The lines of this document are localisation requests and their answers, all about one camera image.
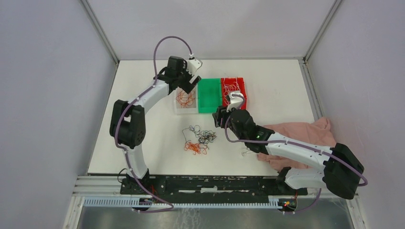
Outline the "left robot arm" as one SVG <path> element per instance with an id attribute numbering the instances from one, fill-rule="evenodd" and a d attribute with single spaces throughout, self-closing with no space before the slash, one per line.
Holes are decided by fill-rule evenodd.
<path id="1" fill-rule="evenodd" d="M 167 65 L 155 70 L 153 82 L 131 101 L 116 100 L 113 105 L 109 133 L 124 153 L 132 188 L 139 194 L 149 191 L 150 181 L 142 142 L 146 136 L 146 114 L 161 99 L 177 88 L 190 93 L 201 80 L 197 71 L 203 63 L 196 57 L 184 59 L 170 56 Z"/>

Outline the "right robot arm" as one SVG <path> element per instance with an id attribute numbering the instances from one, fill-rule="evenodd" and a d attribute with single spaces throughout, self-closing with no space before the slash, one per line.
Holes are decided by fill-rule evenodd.
<path id="1" fill-rule="evenodd" d="M 319 188 L 344 199 L 353 199 L 358 187 L 368 185 L 364 166 L 344 144 L 319 146 L 286 137 L 257 125 L 247 110 L 219 106 L 212 116 L 217 128 L 235 134 L 236 140 L 225 134 L 229 142 L 243 143 L 254 153 L 281 156 L 309 166 L 308 169 L 282 168 L 276 181 L 276 189 L 282 195 L 294 189 Z"/>

